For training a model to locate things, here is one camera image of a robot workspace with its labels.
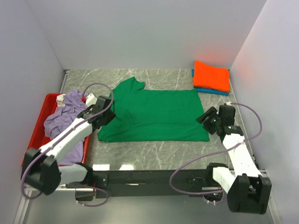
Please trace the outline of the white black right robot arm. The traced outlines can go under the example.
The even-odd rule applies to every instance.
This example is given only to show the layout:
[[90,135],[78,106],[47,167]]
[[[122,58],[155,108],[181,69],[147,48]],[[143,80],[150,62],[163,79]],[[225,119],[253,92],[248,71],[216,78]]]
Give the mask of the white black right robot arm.
[[217,134],[232,162],[233,170],[213,166],[205,174],[210,186],[219,184],[227,194],[231,212],[260,214],[267,211],[271,181],[264,177],[249,154],[242,129],[235,125],[236,109],[231,103],[210,107],[196,119],[210,134]]

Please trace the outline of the green t-shirt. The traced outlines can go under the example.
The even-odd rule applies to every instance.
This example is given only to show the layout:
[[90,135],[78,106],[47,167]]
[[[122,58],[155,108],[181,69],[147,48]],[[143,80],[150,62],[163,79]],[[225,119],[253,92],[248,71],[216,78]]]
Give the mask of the green t-shirt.
[[99,141],[209,141],[196,121],[204,113],[196,90],[148,90],[131,77],[113,93],[116,116],[98,132]]

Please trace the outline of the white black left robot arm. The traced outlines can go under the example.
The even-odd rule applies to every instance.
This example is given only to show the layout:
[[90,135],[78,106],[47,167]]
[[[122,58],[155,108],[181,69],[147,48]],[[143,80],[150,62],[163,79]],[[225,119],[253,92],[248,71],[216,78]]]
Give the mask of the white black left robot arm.
[[109,124],[115,113],[114,99],[99,96],[96,104],[80,112],[77,118],[56,138],[39,149],[26,151],[21,173],[21,189],[25,184],[45,195],[52,194],[60,185],[77,182],[87,188],[94,185],[93,169],[81,162],[60,166],[65,156],[95,130]]

